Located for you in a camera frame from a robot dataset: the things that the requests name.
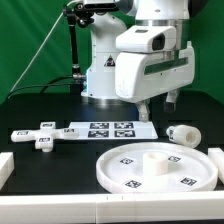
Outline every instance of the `green backdrop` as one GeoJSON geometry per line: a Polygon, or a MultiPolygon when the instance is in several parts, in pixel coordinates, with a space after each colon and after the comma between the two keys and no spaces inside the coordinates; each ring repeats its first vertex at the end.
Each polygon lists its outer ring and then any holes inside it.
{"type": "MultiPolygon", "coordinates": [[[[0,0],[0,103],[29,64],[68,0],[0,0]]],[[[190,37],[196,53],[196,77],[187,90],[203,91],[224,103],[224,1],[210,0],[191,19],[190,37]]],[[[132,17],[120,13],[128,26],[132,17]]],[[[85,73],[91,64],[89,29],[78,29],[79,60],[85,73]]],[[[17,87],[46,84],[71,75],[67,21],[62,18],[47,44],[17,87]]],[[[61,91],[61,88],[50,91],[61,91]]]]}

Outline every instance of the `black table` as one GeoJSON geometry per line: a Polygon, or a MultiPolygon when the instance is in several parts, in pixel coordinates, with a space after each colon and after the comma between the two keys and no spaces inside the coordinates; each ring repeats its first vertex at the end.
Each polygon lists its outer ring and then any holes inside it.
{"type": "MultiPolygon", "coordinates": [[[[151,120],[159,136],[153,141],[169,142],[166,129],[171,125],[186,124],[197,127],[202,133],[198,150],[207,153],[209,147],[223,148],[222,104],[205,93],[181,92],[176,112],[168,114],[163,111],[164,100],[163,95],[151,99],[151,120]]],[[[10,136],[14,130],[37,130],[44,121],[55,121],[57,128],[66,128],[72,121],[137,120],[138,112],[133,104],[102,107],[82,103],[79,96],[69,94],[12,96],[0,106],[0,151],[14,153],[15,170],[0,191],[0,195],[108,193],[96,180],[97,159],[114,147],[142,142],[142,140],[55,140],[53,152],[42,153],[35,149],[34,142],[13,143],[10,136]]],[[[220,189],[224,189],[221,183],[217,185],[216,190],[220,189]]],[[[197,221],[197,223],[219,222],[223,223],[222,220],[197,221]]]]}

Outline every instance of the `white strip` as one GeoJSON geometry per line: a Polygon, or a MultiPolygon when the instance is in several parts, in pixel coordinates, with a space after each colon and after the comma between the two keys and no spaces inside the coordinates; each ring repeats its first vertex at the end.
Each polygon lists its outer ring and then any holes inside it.
{"type": "Polygon", "coordinates": [[[13,153],[0,154],[0,190],[14,170],[13,153]]]}
{"type": "Polygon", "coordinates": [[[224,219],[224,191],[0,197],[7,224],[74,224],[224,219]]]}

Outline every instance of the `white plate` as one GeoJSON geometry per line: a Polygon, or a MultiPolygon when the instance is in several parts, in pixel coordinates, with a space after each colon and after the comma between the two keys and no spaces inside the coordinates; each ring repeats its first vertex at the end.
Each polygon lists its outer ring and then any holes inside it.
{"type": "Polygon", "coordinates": [[[111,193],[187,192],[214,190],[218,170],[207,155],[168,143],[135,143],[104,153],[97,161],[97,179],[111,193]],[[168,172],[160,176],[143,173],[143,154],[168,155],[168,172]]]}

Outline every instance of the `white cylinder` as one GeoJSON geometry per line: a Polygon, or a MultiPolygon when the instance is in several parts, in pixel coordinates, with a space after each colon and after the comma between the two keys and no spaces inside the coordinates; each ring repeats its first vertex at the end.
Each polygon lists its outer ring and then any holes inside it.
{"type": "Polygon", "coordinates": [[[159,176],[168,171],[168,155],[162,152],[151,152],[143,155],[143,173],[147,176],[159,176]]]}
{"type": "Polygon", "coordinates": [[[201,142],[201,133],[195,127],[187,125],[171,126],[166,130],[166,133],[171,142],[190,148],[197,147],[201,142]]]}

